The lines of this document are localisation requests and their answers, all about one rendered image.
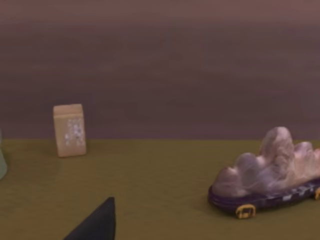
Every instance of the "wheel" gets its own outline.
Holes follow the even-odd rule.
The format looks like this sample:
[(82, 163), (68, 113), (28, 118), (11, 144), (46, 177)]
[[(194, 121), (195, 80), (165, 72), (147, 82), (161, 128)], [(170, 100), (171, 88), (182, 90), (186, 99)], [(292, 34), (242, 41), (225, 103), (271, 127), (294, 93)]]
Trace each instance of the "wheel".
[(320, 200), (320, 187), (315, 190), (314, 199)]
[(236, 209), (235, 214), (238, 219), (253, 218), (256, 216), (256, 207), (252, 204), (241, 205)]

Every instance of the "dark triangular object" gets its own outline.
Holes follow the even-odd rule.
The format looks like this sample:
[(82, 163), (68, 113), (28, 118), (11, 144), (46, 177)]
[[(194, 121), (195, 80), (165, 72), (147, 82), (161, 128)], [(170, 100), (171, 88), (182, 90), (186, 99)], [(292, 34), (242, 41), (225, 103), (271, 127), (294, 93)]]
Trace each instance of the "dark triangular object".
[(64, 240), (115, 240), (116, 204), (109, 197)]

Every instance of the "small brown box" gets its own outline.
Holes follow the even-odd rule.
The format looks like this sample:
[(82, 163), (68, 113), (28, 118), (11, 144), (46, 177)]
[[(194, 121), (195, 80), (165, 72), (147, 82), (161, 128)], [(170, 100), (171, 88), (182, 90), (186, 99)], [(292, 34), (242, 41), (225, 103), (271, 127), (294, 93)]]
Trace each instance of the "small brown box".
[(84, 111), (81, 104), (53, 107), (55, 141), (59, 157), (87, 153)]

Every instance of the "light green object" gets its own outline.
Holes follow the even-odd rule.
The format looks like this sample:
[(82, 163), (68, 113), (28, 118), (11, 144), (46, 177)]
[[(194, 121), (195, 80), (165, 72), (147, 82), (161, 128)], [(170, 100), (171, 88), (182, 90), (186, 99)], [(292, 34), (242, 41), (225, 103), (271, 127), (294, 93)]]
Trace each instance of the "light green object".
[(2, 132), (0, 129), (0, 180), (6, 175), (7, 170), (8, 170), (8, 166), (5, 160), (5, 157), (2, 153)]

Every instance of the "brown wall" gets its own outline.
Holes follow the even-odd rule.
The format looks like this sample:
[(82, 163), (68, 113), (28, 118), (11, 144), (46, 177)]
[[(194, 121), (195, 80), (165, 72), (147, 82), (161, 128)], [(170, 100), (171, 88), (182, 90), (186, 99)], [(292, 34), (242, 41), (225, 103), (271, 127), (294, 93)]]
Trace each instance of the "brown wall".
[(82, 103), (90, 138), (320, 137), (320, 3), (0, 3), (0, 127), (53, 136)]

